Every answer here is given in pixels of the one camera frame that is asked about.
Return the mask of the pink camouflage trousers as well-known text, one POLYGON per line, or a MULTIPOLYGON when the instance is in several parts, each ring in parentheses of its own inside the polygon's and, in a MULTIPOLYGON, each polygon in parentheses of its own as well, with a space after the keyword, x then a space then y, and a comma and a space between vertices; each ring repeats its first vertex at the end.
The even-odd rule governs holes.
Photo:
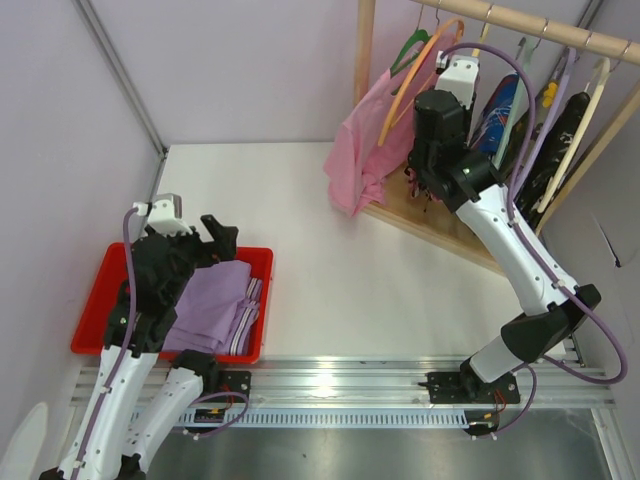
POLYGON ((417 178, 417 174, 414 169, 407 166, 404 169, 404 175, 407 180, 409 197, 411 199, 417 199, 420 196, 425 197, 428 201, 438 202, 439 199, 434 196, 429 190, 424 187, 421 187, 417 178))

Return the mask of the yellow hanger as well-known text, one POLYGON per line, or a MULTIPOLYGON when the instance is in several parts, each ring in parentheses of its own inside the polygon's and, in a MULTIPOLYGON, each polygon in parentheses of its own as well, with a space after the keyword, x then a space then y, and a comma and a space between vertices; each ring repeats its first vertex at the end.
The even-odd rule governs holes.
MULTIPOLYGON (((488 22, 485 22, 483 24, 483 26, 482 26, 482 30, 481 30, 480 36, 479 36, 479 38, 477 40, 478 44, 482 45, 482 44, 485 43, 485 41, 487 39, 487 36, 488 36, 489 29, 490 29, 490 24, 488 22)), ((479 48, 474 48, 472 50, 471 56, 474 57, 474 58, 478 58, 479 55, 480 55, 480 52, 481 52, 481 50, 479 48)))

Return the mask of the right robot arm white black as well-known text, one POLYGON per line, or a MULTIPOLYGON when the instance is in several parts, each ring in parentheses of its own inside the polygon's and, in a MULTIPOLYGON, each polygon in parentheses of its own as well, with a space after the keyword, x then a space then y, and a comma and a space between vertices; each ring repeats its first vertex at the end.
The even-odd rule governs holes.
POLYGON ((443 202, 481 240, 522 309, 461 365, 461 387, 476 400, 507 373, 537 361, 576 330, 585 320, 577 300, 593 308, 601 295, 592 284, 578 285, 521 219, 488 156, 467 146, 466 117, 452 93, 419 93, 408 163, 419 187, 443 202))

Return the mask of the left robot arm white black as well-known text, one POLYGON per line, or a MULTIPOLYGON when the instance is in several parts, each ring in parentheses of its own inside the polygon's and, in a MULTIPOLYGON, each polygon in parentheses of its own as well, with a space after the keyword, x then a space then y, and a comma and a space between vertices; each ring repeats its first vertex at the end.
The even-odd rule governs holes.
POLYGON ((161 392, 138 419, 136 402, 177 319, 176 306, 199 269, 237 255, 238 229, 212 215, 195 228, 174 217, 149 221, 144 237, 123 240, 127 277, 119 288, 103 337, 100 366, 85 415, 59 466, 43 479, 144 479, 179 416, 201 398, 216 397, 219 367, 213 355, 187 349, 177 355, 161 392))

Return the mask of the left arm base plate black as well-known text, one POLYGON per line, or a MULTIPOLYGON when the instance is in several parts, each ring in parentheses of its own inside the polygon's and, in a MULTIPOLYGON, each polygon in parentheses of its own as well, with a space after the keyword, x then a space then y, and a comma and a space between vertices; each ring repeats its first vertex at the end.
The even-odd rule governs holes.
POLYGON ((252 386, 252 373, 242 370, 224 370, 217 378, 215 393, 234 392, 249 397, 252 386))

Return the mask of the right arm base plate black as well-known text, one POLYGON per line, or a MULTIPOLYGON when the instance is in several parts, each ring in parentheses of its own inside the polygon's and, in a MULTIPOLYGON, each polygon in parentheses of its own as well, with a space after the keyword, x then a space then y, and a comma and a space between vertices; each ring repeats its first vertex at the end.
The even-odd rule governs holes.
POLYGON ((432 404, 510 405, 521 401, 515 376, 510 373, 484 383, 460 371, 435 371, 427 373, 418 385, 428 391, 432 404))

